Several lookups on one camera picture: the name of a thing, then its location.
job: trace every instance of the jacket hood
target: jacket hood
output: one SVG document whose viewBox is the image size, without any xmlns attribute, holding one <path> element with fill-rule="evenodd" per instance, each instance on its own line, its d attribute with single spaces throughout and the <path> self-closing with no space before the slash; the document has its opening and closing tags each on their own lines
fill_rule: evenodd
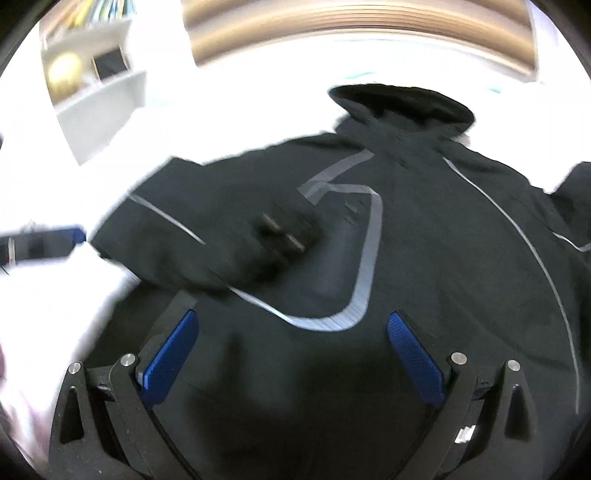
<svg viewBox="0 0 591 480">
<path fill-rule="evenodd" d="M 417 87 L 347 85 L 335 87 L 330 97 L 356 121 L 385 122 L 407 132 L 456 137 L 474 123 L 474 114 L 455 100 Z"/>
</svg>

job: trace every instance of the white shelf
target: white shelf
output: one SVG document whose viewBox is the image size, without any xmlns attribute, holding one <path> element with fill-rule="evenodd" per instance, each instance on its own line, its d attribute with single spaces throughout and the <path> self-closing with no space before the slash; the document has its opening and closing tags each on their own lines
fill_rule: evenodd
<svg viewBox="0 0 591 480">
<path fill-rule="evenodd" d="M 122 73 L 59 104 L 57 119 L 82 165 L 107 146 L 131 114 L 145 105 L 146 72 Z"/>
<path fill-rule="evenodd" d="M 106 53 L 121 46 L 125 52 L 127 36 L 132 18 L 97 23 L 80 27 L 67 32 L 64 37 L 50 42 L 47 49 L 41 52 L 43 65 L 65 52 L 74 52 L 81 60 L 86 72 L 94 72 L 93 57 Z"/>
<path fill-rule="evenodd" d="M 110 143 L 136 108 L 145 106 L 146 72 L 134 71 L 134 58 L 127 48 L 133 19 L 126 17 L 71 30 L 49 42 L 41 52 L 45 69 L 66 52 L 82 60 L 85 85 L 55 104 L 57 119 L 80 165 Z M 129 70 L 101 81 L 93 59 L 117 47 L 121 48 Z"/>
</svg>

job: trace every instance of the white surface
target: white surface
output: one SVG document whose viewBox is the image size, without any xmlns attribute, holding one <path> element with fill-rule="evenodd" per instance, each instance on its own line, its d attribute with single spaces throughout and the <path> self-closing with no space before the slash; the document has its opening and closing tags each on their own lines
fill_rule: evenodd
<svg viewBox="0 0 591 480">
<path fill-rule="evenodd" d="M 166 12 L 157 0 L 138 5 L 129 33 L 133 44 L 154 28 L 160 32 L 135 57 L 135 67 L 148 72 L 146 108 L 134 111 L 83 167 L 65 145 L 49 102 L 38 32 L 20 48 L 0 78 L 0 132 L 6 140 L 0 167 L 14 179 L 0 189 L 0 231 L 34 220 L 78 223 L 93 232 L 128 189 L 171 154 L 206 162 L 330 130 L 344 113 L 326 95 L 338 83 L 416 85 L 465 103 L 477 117 L 469 132 L 472 148 L 549 190 L 572 165 L 587 160 L 582 133 L 589 118 L 579 106 L 589 104 L 591 82 L 551 25 L 537 35 L 551 52 L 543 52 L 540 81 L 527 85 L 453 49 L 371 35 L 270 44 L 198 71 L 180 4 L 167 1 Z M 0 401 L 12 407 L 17 441 L 36 465 L 44 462 L 63 373 L 100 330 L 112 299 L 133 282 L 88 245 L 67 261 L 25 265 L 0 276 L 0 345 L 7 362 Z"/>
<path fill-rule="evenodd" d="M 82 165 L 104 149 L 136 108 L 145 104 L 146 72 L 125 72 L 65 100 L 57 119 Z"/>
</svg>

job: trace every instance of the yellow ball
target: yellow ball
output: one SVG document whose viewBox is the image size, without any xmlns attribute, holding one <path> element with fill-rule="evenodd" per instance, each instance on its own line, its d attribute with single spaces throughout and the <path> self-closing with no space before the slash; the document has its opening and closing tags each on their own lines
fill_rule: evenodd
<svg viewBox="0 0 591 480">
<path fill-rule="evenodd" d="M 47 87 L 54 102 L 68 98 L 82 84 L 84 67 L 75 53 L 63 53 L 51 62 L 47 69 Z"/>
</svg>

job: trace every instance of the reflective stripe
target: reflective stripe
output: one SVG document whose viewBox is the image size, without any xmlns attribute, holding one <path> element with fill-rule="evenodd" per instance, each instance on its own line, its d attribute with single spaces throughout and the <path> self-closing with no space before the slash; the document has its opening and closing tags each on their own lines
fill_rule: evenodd
<svg viewBox="0 0 591 480">
<path fill-rule="evenodd" d="M 370 195 L 371 208 L 369 213 L 369 223 L 365 234 L 365 240 L 363 242 L 363 248 L 361 250 L 361 260 L 359 262 L 357 279 L 355 280 L 351 300 L 349 300 L 349 304 L 344 310 L 322 318 L 295 317 L 280 312 L 268 303 L 244 291 L 235 288 L 230 288 L 230 290 L 247 302 L 305 330 L 339 332 L 357 325 L 365 316 L 369 305 L 369 298 L 371 296 L 371 289 L 374 281 L 375 263 L 378 257 L 379 243 L 382 235 L 384 206 L 382 204 L 382 197 L 366 185 L 331 184 L 328 182 L 355 165 L 369 160 L 373 156 L 374 154 L 370 151 L 363 150 L 358 154 L 346 157 L 326 168 L 298 189 L 304 197 L 314 204 L 318 203 L 328 192 L 345 194 L 361 193 Z"/>
<path fill-rule="evenodd" d="M 333 163 L 330 167 L 325 168 L 321 171 L 318 175 L 314 175 L 310 180 L 304 183 L 300 188 L 297 189 L 304 197 L 308 200 L 311 199 L 312 196 L 318 190 L 320 190 L 326 183 L 330 182 L 331 180 L 335 179 L 342 173 L 346 172 L 350 168 L 353 168 L 364 161 L 369 160 L 374 156 L 369 150 L 362 150 L 355 155 L 351 155 L 350 157 L 343 158 L 339 160 L 337 163 Z"/>
<path fill-rule="evenodd" d="M 268 303 L 249 295 L 248 293 L 230 288 L 236 295 L 249 303 L 278 316 L 292 325 L 319 332 L 340 332 L 357 325 L 365 316 L 371 296 L 372 283 L 374 281 L 375 263 L 378 257 L 378 248 L 382 232 L 382 197 L 365 185 L 332 185 L 326 186 L 328 191 L 339 193 L 367 193 L 371 195 L 371 210 L 369 225 L 361 251 L 361 261 L 357 272 L 357 279 L 353 288 L 353 294 L 349 304 L 339 313 L 322 318 L 295 317 L 280 312 Z"/>
<path fill-rule="evenodd" d="M 577 247 L 574 243 L 572 243 L 568 238 L 566 238 L 565 236 L 559 235 L 556 232 L 552 232 L 554 234 L 554 236 L 556 238 L 560 238 L 561 240 L 564 240 L 565 242 L 570 243 L 576 250 L 578 250 L 579 252 L 585 253 L 591 250 L 591 244 L 587 244 L 587 245 L 583 245 L 582 247 Z"/>
<path fill-rule="evenodd" d="M 160 210 L 158 207 L 152 205 L 148 200 L 143 199 L 142 197 L 139 197 L 137 195 L 129 195 L 129 199 L 135 203 L 138 203 L 140 205 L 143 205 L 146 208 L 149 208 L 150 210 L 152 210 L 153 212 L 157 213 L 158 215 L 160 215 L 163 219 L 168 220 L 170 223 L 172 223 L 174 226 L 177 226 L 178 228 L 180 228 L 183 232 L 191 235 L 195 240 L 197 240 L 197 242 L 199 242 L 202 245 L 205 245 L 205 242 L 203 240 L 201 240 L 197 235 L 195 235 L 191 230 L 189 230 L 187 227 L 185 227 L 181 222 L 179 222 L 177 219 L 171 217 L 170 215 L 168 215 L 167 213 L 164 213 L 162 210 Z"/>
<path fill-rule="evenodd" d="M 470 185 L 472 185 L 476 190 L 478 190 L 480 193 L 482 193 L 486 197 L 486 199 L 489 200 L 489 202 L 491 202 L 505 216 L 505 218 L 507 218 L 507 220 L 510 221 L 511 225 L 513 225 L 515 230 L 517 230 L 517 232 L 519 233 L 521 238 L 525 241 L 527 246 L 530 248 L 531 253 L 533 254 L 534 258 L 536 259 L 536 261 L 540 265 L 540 268 L 544 272 L 544 275 L 546 276 L 546 279 L 548 280 L 548 283 L 550 284 L 550 287 L 552 288 L 552 292 L 554 293 L 554 297 L 556 298 L 556 302 L 558 303 L 558 307 L 560 309 L 560 314 L 562 315 L 562 319 L 564 321 L 564 326 L 566 327 L 566 333 L 567 333 L 567 336 L 569 337 L 570 354 L 573 358 L 575 384 L 576 384 L 575 395 L 574 395 L 574 412 L 578 415 L 579 414 L 580 396 L 581 396 L 579 364 L 577 362 L 577 355 L 574 350 L 573 334 L 570 330 L 570 323 L 569 323 L 568 318 L 566 317 L 566 311 L 564 310 L 564 306 L 562 305 L 562 300 L 560 300 L 560 295 L 558 294 L 558 290 L 556 289 L 556 286 L 554 285 L 554 281 L 552 280 L 552 277 L 550 277 L 550 273 L 546 269 L 544 262 L 542 262 L 542 259 L 540 258 L 540 255 L 538 254 L 537 250 L 530 242 L 530 239 L 527 238 L 527 235 L 524 233 L 524 231 L 521 229 L 521 227 L 519 225 L 517 225 L 516 221 L 514 221 L 513 218 L 511 218 L 509 216 L 509 214 L 507 214 L 507 212 L 504 211 L 503 208 L 501 208 L 500 205 L 498 205 L 497 202 L 495 202 L 484 190 L 482 190 L 478 185 L 476 185 L 474 182 L 469 180 L 461 171 L 459 171 L 451 161 L 449 161 L 445 157 L 443 157 L 443 160 L 445 160 L 447 165 L 454 172 L 456 172 L 461 178 L 463 178 L 466 182 L 468 182 Z"/>
</svg>

